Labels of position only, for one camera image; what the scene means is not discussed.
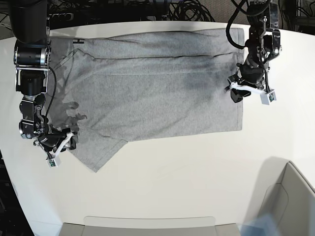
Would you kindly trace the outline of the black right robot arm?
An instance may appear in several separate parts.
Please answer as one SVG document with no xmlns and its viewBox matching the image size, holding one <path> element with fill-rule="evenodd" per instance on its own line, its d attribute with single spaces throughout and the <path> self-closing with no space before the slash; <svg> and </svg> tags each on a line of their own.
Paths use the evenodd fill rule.
<svg viewBox="0 0 315 236">
<path fill-rule="evenodd" d="M 51 41 L 45 0 L 10 0 L 8 2 L 11 29 L 16 37 L 13 62 L 16 66 L 15 89 L 23 95 L 20 103 L 22 138 L 34 139 L 51 159 L 51 152 L 76 149 L 76 132 L 69 128 L 58 131 L 42 114 L 48 90 Z"/>
</svg>

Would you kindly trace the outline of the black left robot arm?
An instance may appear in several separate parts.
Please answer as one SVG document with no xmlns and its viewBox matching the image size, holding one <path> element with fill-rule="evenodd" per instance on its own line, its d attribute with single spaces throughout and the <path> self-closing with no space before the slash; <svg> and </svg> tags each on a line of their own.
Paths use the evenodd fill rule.
<svg viewBox="0 0 315 236">
<path fill-rule="evenodd" d="M 260 96 L 261 103 L 269 105 L 276 101 L 274 89 L 269 87 L 269 62 L 277 58 L 281 51 L 281 33 L 279 31 L 278 5 L 271 0 L 232 1 L 236 7 L 228 20 L 225 33 L 228 42 L 237 49 L 247 49 L 248 55 L 243 64 L 238 63 L 235 74 L 228 78 L 225 88 L 230 92 L 234 103 L 255 93 Z M 245 44 L 233 41 L 230 29 L 238 13 L 246 15 L 250 24 L 249 38 Z"/>
</svg>

